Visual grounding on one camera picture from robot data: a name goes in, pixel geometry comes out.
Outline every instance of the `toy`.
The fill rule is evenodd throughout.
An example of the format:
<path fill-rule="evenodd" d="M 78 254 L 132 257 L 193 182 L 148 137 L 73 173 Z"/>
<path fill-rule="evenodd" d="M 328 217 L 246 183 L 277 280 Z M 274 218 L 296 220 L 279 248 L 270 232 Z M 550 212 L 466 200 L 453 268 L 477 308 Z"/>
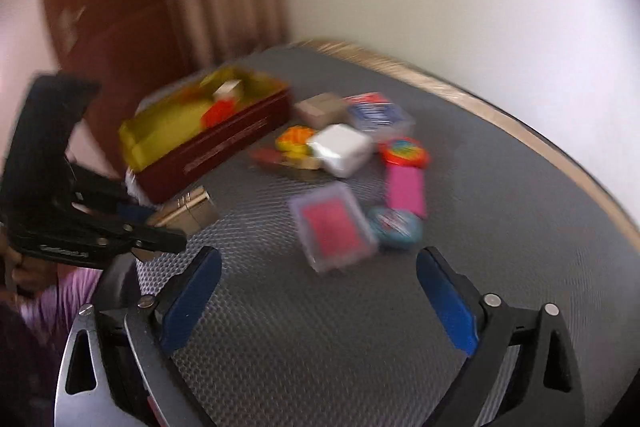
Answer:
<path fill-rule="evenodd" d="M 394 210 L 408 210 L 416 216 L 427 217 L 422 170 L 389 165 L 386 169 L 386 204 Z"/>
<path fill-rule="evenodd" d="M 216 90 L 214 97 L 216 100 L 234 100 L 238 103 L 242 100 L 242 80 L 227 80 Z"/>
<path fill-rule="evenodd" d="M 424 169 L 431 162 L 429 153 L 412 138 L 398 138 L 380 145 L 387 164 Z"/>
<path fill-rule="evenodd" d="M 200 122 L 205 129 L 218 125 L 236 112 L 236 100 L 218 100 L 202 115 Z"/>
<path fill-rule="evenodd" d="M 324 169 L 337 178 L 348 178 L 371 158 L 373 140 L 345 124 L 330 125 L 313 136 L 309 147 Z"/>
<path fill-rule="evenodd" d="M 320 170 L 321 161 L 313 156 L 287 158 L 285 153 L 268 147 L 253 149 L 249 156 L 258 167 L 295 180 L 317 183 L 328 178 L 328 175 Z"/>
<path fill-rule="evenodd" d="M 375 206 L 367 217 L 381 245 L 406 250 L 422 239 L 422 222 L 407 210 Z"/>
<path fill-rule="evenodd" d="M 349 104 L 332 92 L 317 94 L 295 105 L 300 119 L 314 129 L 324 129 L 332 123 L 346 123 Z"/>
<path fill-rule="evenodd" d="M 289 200 L 309 264 L 317 272 L 344 267 L 378 249 L 351 189 L 334 182 Z"/>
<path fill-rule="evenodd" d="M 411 134 L 414 120 L 398 105 L 379 92 L 349 96 L 351 124 L 371 135 L 373 140 L 384 143 Z"/>
<path fill-rule="evenodd" d="M 276 147 L 278 150 L 285 153 L 287 158 L 290 159 L 311 156 L 311 149 L 309 149 L 306 142 L 315 133 L 316 132 L 313 129 L 302 125 L 289 127 L 284 133 L 276 138 Z"/>

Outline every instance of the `gray mesh mat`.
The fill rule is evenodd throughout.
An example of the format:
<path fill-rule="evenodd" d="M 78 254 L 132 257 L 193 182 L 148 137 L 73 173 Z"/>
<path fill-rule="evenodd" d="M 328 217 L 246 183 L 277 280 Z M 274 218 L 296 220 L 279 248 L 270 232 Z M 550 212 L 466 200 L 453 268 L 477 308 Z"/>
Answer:
<path fill-rule="evenodd" d="M 640 365 L 640 258 L 572 181 L 493 125 L 414 87 L 304 49 L 243 60 L 301 100 L 380 90 L 417 121 L 426 243 L 482 292 L 561 308 L 574 340 L 588 425 L 599 425 Z M 349 185 L 364 208 L 383 198 L 373 161 Z M 220 426 L 415 426 L 463 362 L 415 278 L 415 255 L 383 254 L 319 277 L 307 265 L 287 198 L 309 185 L 250 168 L 246 155 L 202 179 L 224 217 L 184 255 L 138 267 L 156 293 L 203 245 L 223 255 L 218 288 L 174 360 Z M 514 353 L 480 424 L 491 418 Z"/>

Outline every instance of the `blue gripper pad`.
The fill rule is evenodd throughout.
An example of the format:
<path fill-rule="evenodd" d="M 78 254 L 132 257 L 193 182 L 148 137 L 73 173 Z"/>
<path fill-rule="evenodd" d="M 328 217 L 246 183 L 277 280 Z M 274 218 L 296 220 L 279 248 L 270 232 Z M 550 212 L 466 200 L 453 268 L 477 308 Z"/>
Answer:
<path fill-rule="evenodd" d="M 180 275 L 164 286 L 156 312 L 161 312 L 160 347 L 166 354 L 184 347 L 202 311 L 216 289 L 222 258 L 215 248 L 204 247 Z M 168 308 L 162 311 L 162 304 Z"/>
<path fill-rule="evenodd" d="M 141 206 L 140 204 L 118 203 L 117 211 L 118 215 L 125 221 L 129 221 L 130 223 L 144 223 L 156 210 L 149 206 Z"/>
<path fill-rule="evenodd" d="M 469 311 L 450 278 L 428 251 L 415 260 L 418 281 L 455 347 L 471 357 L 478 347 L 476 317 Z"/>

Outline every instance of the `wooden door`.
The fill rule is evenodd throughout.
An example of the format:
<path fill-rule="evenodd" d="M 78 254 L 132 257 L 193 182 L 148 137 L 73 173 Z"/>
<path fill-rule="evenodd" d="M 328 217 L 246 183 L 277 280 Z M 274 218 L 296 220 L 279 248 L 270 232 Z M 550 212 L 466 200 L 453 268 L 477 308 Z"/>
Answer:
<path fill-rule="evenodd" d="M 165 0 L 44 0 L 63 71 L 102 83 L 86 114 L 98 145 L 119 174 L 118 128 L 142 98 L 194 70 L 180 47 Z"/>

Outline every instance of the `white block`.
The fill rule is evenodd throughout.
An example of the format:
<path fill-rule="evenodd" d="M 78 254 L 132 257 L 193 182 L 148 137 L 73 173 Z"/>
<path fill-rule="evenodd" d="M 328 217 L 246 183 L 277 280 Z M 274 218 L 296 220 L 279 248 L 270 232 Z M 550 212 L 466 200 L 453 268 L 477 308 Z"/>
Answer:
<path fill-rule="evenodd" d="M 369 136 L 342 123 L 313 135 L 307 144 L 337 178 L 351 176 L 371 158 L 375 147 Z"/>
<path fill-rule="evenodd" d="M 242 81 L 228 80 L 214 93 L 216 100 L 240 100 L 242 98 Z"/>

